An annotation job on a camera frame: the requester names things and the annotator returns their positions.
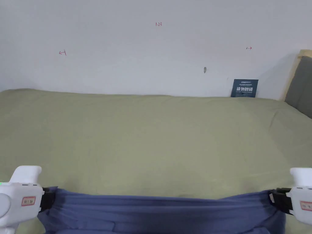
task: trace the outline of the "gray headboard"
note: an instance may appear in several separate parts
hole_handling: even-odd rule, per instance
[[[290,83],[285,102],[312,118],[312,58],[302,56]]]

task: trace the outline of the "red handwritten marking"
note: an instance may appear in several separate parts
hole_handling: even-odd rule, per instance
[[[62,53],[65,53],[65,56],[67,56],[67,55],[66,55],[66,52],[65,52],[65,50],[64,50],[64,52],[61,52],[61,51],[59,52],[59,54],[60,54],[60,55],[62,55]]]

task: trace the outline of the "blue fabric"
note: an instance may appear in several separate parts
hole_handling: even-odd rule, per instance
[[[50,210],[38,214],[47,234],[283,234],[285,214],[267,191],[219,200],[93,196],[57,187]]]

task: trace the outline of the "bed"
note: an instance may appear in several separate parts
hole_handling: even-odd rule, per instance
[[[312,84],[300,64],[311,58],[298,58],[285,101],[3,91],[0,176],[40,165],[42,186],[106,195],[217,199],[291,187],[291,167],[312,167],[312,97],[296,92]],[[287,219],[287,233],[312,231]],[[38,220],[18,229],[43,232]]]

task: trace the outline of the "red label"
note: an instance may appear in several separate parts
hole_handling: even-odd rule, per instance
[[[32,206],[36,202],[36,197],[24,197],[22,200],[22,206]]]
[[[300,201],[300,206],[303,210],[312,211],[312,202]]]

